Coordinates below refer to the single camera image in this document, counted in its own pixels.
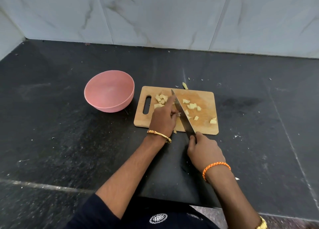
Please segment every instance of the bowl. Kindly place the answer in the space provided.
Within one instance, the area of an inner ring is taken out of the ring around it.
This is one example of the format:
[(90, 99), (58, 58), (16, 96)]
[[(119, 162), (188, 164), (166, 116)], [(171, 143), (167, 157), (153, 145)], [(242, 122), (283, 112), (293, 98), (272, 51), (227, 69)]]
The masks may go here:
[(117, 112), (129, 105), (134, 95), (134, 80), (119, 70), (109, 70), (95, 75), (86, 84), (86, 101), (103, 112)]

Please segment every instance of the knife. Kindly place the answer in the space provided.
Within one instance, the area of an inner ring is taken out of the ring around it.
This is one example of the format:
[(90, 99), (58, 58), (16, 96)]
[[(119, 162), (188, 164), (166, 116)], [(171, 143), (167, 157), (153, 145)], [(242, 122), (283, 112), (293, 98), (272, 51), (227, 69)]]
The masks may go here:
[(181, 114), (181, 116), (180, 116), (181, 123), (183, 124), (183, 127), (186, 131), (188, 138), (190, 138), (191, 135), (194, 135), (196, 137), (196, 133), (194, 131), (194, 128), (193, 128), (192, 124), (190, 123), (190, 121), (188, 120), (187, 115), (185, 114), (185, 111), (184, 111), (183, 107), (181, 106), (181, 103), (179, 102), (177, 96), (175, 99), (175, 106), (176, 106), (178, 112)]

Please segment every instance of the white printed design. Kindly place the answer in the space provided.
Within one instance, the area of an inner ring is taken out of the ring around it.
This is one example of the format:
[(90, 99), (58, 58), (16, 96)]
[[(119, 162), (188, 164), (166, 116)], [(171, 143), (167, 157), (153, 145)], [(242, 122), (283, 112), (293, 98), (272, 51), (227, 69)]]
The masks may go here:
[(164, 213), (157, 214), (157, 215), (154, 215), (150, 218), (150, 223), (152, 223), (152, 224), (161, 223), (161, 222), (165, 221), (166, 218), (167, 218), (167, 215)]
[(196, 219), (198, 220), (203, 220), (202, 218), (199, 218), (198, 216), (194, 215), (194, 214), (190, 214), (190, 213), (187, 213), (187, 215), (191, 216), (191, 217), (195, 217)]

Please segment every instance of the cutting board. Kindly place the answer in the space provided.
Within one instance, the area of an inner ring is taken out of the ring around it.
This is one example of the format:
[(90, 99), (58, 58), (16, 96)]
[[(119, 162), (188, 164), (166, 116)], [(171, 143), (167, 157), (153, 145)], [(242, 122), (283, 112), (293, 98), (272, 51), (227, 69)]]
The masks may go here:
[[(201, 111), (197, 109), (190, 110), (187, 108), (187, 104), (181, 104), (184, 110), (189, 111), (189, 116), (192, 117), (189, 121), (192, 124), (195, 132), (201, 132), (203, 134), (216, 135), (218, 133), (218, 121), (216, 124), (210, 124), (210, 120), (217, 117), (215, 98), (214, 93), (207, 91), (199, 90), (182, 90), (182, 89), (172, 89), (178, 100), (182, 103), (183, 99), (190, 100), (190, 103), (196, 103), (201, 107)], [(151, 123), (152, 114), (154, 112), (154, 104), (157, 104), (155, 99), (156, 94), (163, 94), (166, 96), (171, 96), (171, 88), (162, 88), (162, 87), (152, 87), (152, 86), (143, 86), (141, 95), (138, 101), (138, 107), (136, 110), (134, 125), (141, 127), (149, 127)], [(143, 109), (145, 105), (146, 98), (151, 96), (151, 104), (148, 114), (143, 114)], [(176, 131), (185, 132), (184, 127), (181, 123), (180, 118), (177, 118), (176, 121)]]

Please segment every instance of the shirt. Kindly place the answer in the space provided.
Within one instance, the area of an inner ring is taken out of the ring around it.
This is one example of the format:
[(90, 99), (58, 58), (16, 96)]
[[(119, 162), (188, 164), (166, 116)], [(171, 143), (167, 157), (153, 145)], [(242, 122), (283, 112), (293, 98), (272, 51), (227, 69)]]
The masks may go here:
[(91, 228), (218, 229), (212, 221), (189, 205), (147, 198), (132, 199), (120, 220), (96, 194), (86, 201), (65, 226), (65, 229)]

